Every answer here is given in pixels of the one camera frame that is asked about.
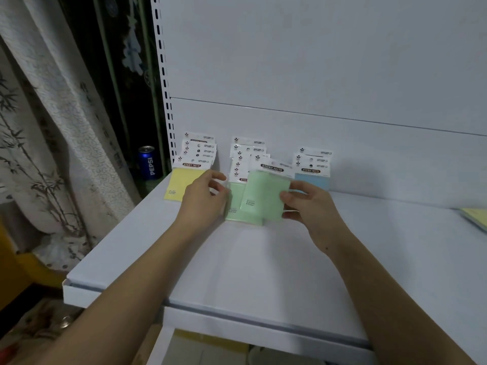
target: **curtain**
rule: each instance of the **curtain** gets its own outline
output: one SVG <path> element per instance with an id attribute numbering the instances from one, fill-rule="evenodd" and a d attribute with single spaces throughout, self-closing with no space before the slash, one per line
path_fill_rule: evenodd
<path id="1" fill-rule="evenodd" d="M 0 179 L 69 271 L 140 197 L 58 1 L 0 0 L 0 36 Z"/>

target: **blue can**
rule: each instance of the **blue can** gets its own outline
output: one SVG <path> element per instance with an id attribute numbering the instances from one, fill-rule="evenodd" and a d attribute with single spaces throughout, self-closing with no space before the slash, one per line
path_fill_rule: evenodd
<path id="1" fill-rule="evenodd" d="M 138 163 L 140 174 L 142 174 L 144 180 L 162 177 L 161 159 L 153 146 L 142 146 L 139 148 Z"/>

